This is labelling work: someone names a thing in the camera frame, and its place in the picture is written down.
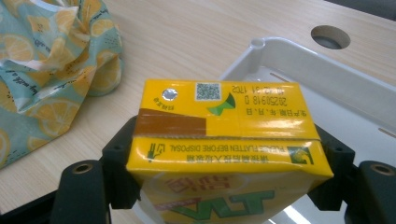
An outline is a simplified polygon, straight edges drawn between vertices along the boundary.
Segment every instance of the carton top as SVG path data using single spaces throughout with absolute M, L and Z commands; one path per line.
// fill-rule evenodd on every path
M 297 83 L 146 82 L 134 137 L 319 140 Z

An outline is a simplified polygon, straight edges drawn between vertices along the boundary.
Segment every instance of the lemon pattern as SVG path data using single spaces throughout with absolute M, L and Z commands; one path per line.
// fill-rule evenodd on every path
M 87 95 L 118 86 L 121 46 L 101 0 L 0 1 L 0 168 L 70 130 Z

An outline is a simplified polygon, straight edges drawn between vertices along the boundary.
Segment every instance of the lemon print fabric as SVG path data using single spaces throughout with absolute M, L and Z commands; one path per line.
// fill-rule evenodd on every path
M 120 30 L 103 1 L 0 1 L 0 168 L 73 128 L 120 83 Z

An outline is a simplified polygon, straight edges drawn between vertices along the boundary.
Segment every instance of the white plastic tray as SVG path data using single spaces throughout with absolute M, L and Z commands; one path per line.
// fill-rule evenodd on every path
M 396 88 L 387 83 L 279 37 L 253 39 L 220 79 L 299 82 L 315 123 L 356 151 L 356 165 L 396 166 Z M 161 223 L 151 209 L 134 207 L 144 223 Z M 263 223 L 345 223 L 345 209 L 320 212 L 304 196 Z

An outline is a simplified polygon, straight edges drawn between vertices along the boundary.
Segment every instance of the yellow juice box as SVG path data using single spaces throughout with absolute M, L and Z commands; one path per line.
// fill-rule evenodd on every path
M 164 223 L 262 223 L 332 177 L 297 83 L 148 80 L 133 137 Z

